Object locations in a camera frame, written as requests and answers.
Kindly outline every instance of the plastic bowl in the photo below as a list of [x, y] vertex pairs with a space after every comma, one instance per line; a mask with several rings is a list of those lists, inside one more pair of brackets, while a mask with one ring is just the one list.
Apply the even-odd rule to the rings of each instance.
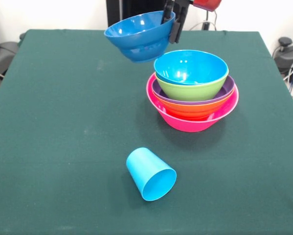
[[168, 96], [165, 94], [165, 92], [161, 89], [159, 83], [157, 80], [155, 80], [152, 84], [153, 92], [154, 94], [159, 98], [166, 100], [171, 103], [175, 104], [184, 104], [184, 105], [195, 105], [195, 104], [208, 104], [208, 103], [213, 103], [219, 100], [222, 100], [226, 98], [234, 88], [234, 80], [233, 78], [229, 75], [223, 86], [221, 87], [220, 91], [216, 94], [216, 96], [213, 99], [210, 100], [205, 100], [205, 101], [180, 101], [180, 100], [174, 100], [174, 99], [169, 99]]
[[167, 114], [166, 109], [158, 100], [157, 96], [155, 96], [152, 92], [152, 82], [155, 80], [155, 76], [151, 76], [146, 85], [146, 93], [147, 96], [152, 103], [152, 105], [158, 110], [159, 114], [163, 117], [163, 119], [170, 125], [171, 127], [184, 132], [198, 132], [203, 131], [213, 124], [215, 124], [220, 119], [224, 118], [228, 114], [230, 114], [239, 101], [239, 91], [236, 85], [234, 85], [234, 91], [232, 96], [227, 100], [227, 102], [216, 112], [212, 113], [205, 120], [201, 121], [188, 121], [183, 120], [172, 115]]
[[222, 79], [204, 85], [184, 86], [164, 82], [157, 76], [156, 78], [160, 87], [170, 99], [180, 101], [204, 101], [213, 99], [225, 83], [225, 79]]
[[223, 106], [223, 104], [230, 98], [232, 94], [233, 94], [233, 90], [224, 99], [221, 99], [212, 103], [195, 104], [195, 105], [175, 104], [175, 103], [163, 100], [160, 97], [158, 97], [158, 100], [166, 108], [167, 113], [171, 114], [172, 116], [176, 118], [181, 118], [184, 120], [202, 120], [205, 117], [216, 112], [218, 109], [220, 109], [221, 106]]
[[104, 35], [133, 62], [147, 62], [161, 56], [167, 46], [175, 20], [171, 12], [169, 21], [161, 23], [163, 11], [133, 16], [108, 27]]
[[177, 85], [204, 85], [225, 79], [229, 74], [220, 57], [199, 50], [176, 50], [154, 62], [157, 76]]

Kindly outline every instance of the green tablecloth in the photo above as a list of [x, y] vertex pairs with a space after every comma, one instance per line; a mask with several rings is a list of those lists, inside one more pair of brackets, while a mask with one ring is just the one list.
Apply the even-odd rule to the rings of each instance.
[[[153, 64], [102, 31], [30, 30], [0, 88], [0, 235], [293, 234], [293, 101], [256, 32], [183, 32], [169, 50], [225, 59], [237, 108], [201, 133], [147, 99]], [[178, 174], [144, 201], [125, 160], [155, 152]]]

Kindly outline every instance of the blue bowl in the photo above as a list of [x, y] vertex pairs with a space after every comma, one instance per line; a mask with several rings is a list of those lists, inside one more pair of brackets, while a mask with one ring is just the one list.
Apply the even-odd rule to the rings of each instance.
[[216, 55], [198, 50], [176, 50], [154, 62], [158, 78], [176, 85], [217, 82], [229, 74], [228, 65]]
[[147, 62], [161, 56], [167, 46], [175, 20], [171, 12], [169, 21], [160, 24], [163, 11], [133, 16], [113, 24], [104, 35], [133, 62]]

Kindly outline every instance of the pink bowl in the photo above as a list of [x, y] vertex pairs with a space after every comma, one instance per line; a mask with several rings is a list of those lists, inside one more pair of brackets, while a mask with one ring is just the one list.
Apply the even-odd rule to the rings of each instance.
[[148, 79], [146, 85], [146, 93], [150, 102], [158, 110], [163, 119], [173, 128], [184, 131], [184, 132], [198, 132], [207, 129], [208, 127], [215, 124], [220, 119], [231, 113], [239, 101], [239, 91], [236, 85], [234, 85], [234, 92], [231, 97], [225, 102], [225, 104], [216, 112], [212, 113], [206, 119], [200, 121], [188, 121], [183, 120], [166, 113], [165, 108], [160, 103], [158, 98], [152, 92], [152, 83], [156, 80], [155, 74], [152, 74]]

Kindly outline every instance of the blue cup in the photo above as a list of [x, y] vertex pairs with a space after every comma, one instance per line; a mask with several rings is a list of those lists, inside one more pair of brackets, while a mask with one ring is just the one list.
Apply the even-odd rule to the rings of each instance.
[[145, 201], [163, 197], [177, 179], [175, 170], [144, 147], [134, 150], [128, 156], [126, 165]]

